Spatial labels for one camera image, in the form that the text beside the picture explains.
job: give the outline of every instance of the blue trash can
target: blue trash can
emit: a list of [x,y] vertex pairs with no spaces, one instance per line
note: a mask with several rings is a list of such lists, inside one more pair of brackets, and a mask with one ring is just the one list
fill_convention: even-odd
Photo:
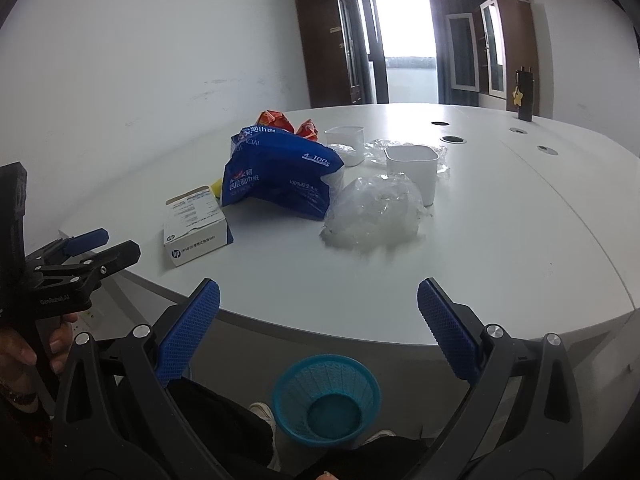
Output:
[[311,447],[353,440],[380,410],[380,387],[361,363],[323,354],[293,365],[273,391],[273,413],[290,437]]

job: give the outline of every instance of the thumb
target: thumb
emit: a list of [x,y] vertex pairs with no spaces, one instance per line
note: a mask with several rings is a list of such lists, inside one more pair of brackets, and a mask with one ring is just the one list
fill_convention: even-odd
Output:
[[11,365],[11,360],[23,365],[36,364],[36,353],[13,328],[0,329],[0,364]]

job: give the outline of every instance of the red snack bag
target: red snack bag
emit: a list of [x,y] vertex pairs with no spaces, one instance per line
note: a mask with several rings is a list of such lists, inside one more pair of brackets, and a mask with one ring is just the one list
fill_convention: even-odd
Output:
[[289,133],[295,132],[291,123],[287,120],[282,112],[274,112],[272,110],[265,110],[258,117],[256,124],[260,126],[273,126],[274,128],[281,128],[287,130]]
[[300,124],[300,127],[296,131],[296,135],[316,142],[316,140],[318,140],[318,129],[311,119],[307,119],[305,122]]

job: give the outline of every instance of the wooden cabinet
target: wooden cabinet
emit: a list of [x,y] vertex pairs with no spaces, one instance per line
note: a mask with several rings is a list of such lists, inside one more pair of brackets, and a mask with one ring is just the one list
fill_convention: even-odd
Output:
[[349,0],[296,0],[312,108],[362,104]]
[[533,113],[539,115],[540,71],[530,3],[487,0],[474,11],[474,25],[481,93],[505,99],[506,110],[516,112],[513,104],[516,70],[530,69],[535,81]]

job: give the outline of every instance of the sneaker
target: sneaker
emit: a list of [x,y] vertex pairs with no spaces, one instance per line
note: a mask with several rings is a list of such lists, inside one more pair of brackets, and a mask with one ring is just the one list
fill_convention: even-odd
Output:
[[271,433],[273,434],[273,457],[267,467],[274,471],[280,471],[280,457],[278,456],[278,449],[276,448],[276,419],[273,416],[271,408],[264,402],[254,402],[249,406],[249,411],[260,417],[270,426]]
[[374,440],[377,440],[383,436],[396,436],[396,434],[391,431],[391,430],[381,430],[373,435],[371,435],[367,440],[365,440],[362,445],[364,446],[365,444],[370,444],[371,442],[373,442]]

